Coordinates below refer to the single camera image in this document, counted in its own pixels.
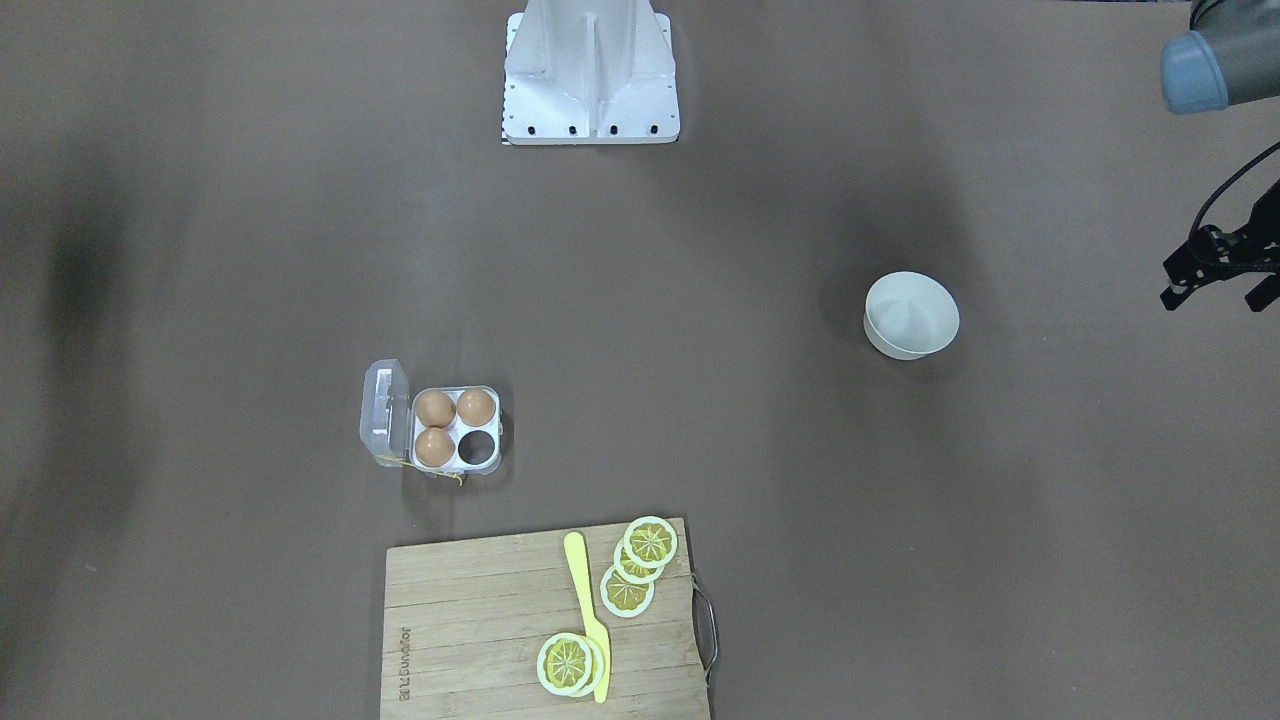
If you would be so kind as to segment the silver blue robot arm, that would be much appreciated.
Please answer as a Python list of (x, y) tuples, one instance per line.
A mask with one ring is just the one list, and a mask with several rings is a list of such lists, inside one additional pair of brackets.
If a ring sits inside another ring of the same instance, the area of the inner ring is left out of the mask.
[(1188, 31), (1161, 54), (1175, 115), (1221, 111), (1279, 94), (1279, 3), (1193, 1)]

